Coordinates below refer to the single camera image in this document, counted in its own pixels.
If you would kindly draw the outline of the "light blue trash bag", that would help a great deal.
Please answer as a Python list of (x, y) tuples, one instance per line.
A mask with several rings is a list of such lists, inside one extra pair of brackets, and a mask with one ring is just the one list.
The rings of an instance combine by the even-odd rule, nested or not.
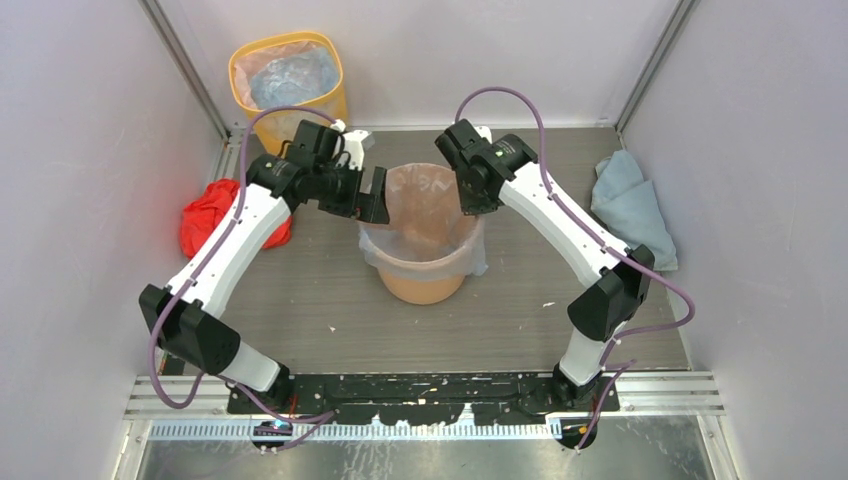
[(428, 163), (391, 168), (385, 200), (387, 225), (359, 224), (367, 264), (419, 282), (486, 272), (484, 219), (461, 211), (451, 169)]

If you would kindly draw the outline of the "orange round trash bin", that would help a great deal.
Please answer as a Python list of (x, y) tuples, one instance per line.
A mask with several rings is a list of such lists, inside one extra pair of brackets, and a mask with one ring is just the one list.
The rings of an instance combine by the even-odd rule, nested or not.
[(419, 281), (394, 275), (384, 269), (377, 273), (386, 289), (401, 301), (413, 305), (433, 305), (454, 295), (466, 280), (456, 275), (441, 280)]

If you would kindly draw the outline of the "yellow mesh trash bin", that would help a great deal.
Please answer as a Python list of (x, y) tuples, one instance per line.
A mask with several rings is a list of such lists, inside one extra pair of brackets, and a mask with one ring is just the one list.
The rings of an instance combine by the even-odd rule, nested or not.
[(249, 43), (230, 58), (233, 97), (251, 119), (279, 106), (305, 106), (349, 121), (343, 67), (326, 36), (281, 34)]

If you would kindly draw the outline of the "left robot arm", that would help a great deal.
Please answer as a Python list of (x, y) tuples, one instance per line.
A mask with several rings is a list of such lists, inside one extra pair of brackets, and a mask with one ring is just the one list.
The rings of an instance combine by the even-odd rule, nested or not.
[(375, 168), (369, 191), (361, 189), (365, 153), (373, 144), (370, 132), (345, 130), (340, 121), (323, 126), (303, 120), (280, 154), (257, 156), (242, 191), (197, 254), (165, 286), (142, 291), (139, 304), (153, 347), (252, 389), (255, 403), (269, 413), (285, 409), (292, 397), (288, 368), (248, 345), (221, 318), (247, 267), (300, 205), (314, 201), (332, 215), (388, 224), (386, 169)]

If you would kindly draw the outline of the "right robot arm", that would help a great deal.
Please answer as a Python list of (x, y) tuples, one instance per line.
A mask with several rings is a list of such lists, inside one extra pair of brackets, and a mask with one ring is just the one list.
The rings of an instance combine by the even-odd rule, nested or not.
[(537, 153), (520, 137), (492, 137), (487, 127), (462, 119), (435, 145), (458, 184), (464, 214), (479, 216), (506, 206), (527, 220), (572, 268), (585, 290), (567, 307), (573, 326), (566, 352), (553, 369), (558, 403), (582, 409), (594, 396), (602, 357), (613, 337), (647, 297), (654, 255), (630, 249), (605, 231), (565, 191), (544, 181)]

